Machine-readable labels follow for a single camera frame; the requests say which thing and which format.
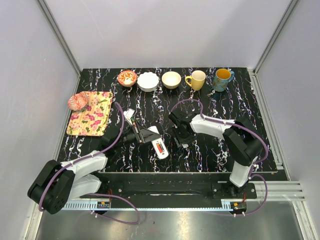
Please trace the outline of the red orange battery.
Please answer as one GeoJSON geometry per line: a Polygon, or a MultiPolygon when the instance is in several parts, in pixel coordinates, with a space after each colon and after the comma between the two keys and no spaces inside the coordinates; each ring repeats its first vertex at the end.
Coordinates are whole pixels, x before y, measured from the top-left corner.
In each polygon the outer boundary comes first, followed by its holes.
{"type": "Polygon", "coordinates": [[[160,154],[164,154],[164,148],[163,148],[162,144],[160,142],[157,142],[156,146],[157,146],[157,148],[159,150],[159,153],[160,154]]]}

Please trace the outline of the white remote control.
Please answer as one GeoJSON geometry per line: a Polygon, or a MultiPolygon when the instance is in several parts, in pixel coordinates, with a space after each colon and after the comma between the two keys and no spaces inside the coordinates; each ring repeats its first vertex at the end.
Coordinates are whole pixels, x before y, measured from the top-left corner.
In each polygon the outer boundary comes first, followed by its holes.
{"type": "Polygon", "coordinates": [[[169,156],[169,152],[161,136],[158,137],[156,140],[152,140],[151,143],[158,159],[163,160],[169,156]]]}

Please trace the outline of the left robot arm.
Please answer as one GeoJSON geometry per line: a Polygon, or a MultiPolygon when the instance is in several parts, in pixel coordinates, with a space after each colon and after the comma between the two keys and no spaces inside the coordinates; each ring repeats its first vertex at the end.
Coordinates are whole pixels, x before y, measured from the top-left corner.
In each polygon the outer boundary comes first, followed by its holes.
{"type": "Polygon", "coordinates": [[[93,193],[102,198],[108,193],[108,185],[98,171],[103,170],[124,145],[145,144],[161,138],[157,127],[143,127],[138,121],[124,133],[112,127],[101,137],[98,147],[81,161],[48,161],[30,188],[27,196],[51,215],[58,213],[73,199],[93,193]]]}

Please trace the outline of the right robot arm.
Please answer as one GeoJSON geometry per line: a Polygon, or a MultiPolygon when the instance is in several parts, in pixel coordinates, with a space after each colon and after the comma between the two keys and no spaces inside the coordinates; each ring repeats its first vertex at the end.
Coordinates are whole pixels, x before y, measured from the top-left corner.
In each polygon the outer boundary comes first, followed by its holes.
{"type": "Polygon", "coordinates": [[[265,158],[268,156],[268,147],[250,120],[246,117],[223,120],[197,112],[186,114],[178,109],[169,113],[169,119],[175,125],[173,132],[178,145],[191,144],[198,134],[225,142],[234,160],[227,192],[233,198],[243,195],[258,156],[261,153],[265,153],[265,158]]]}

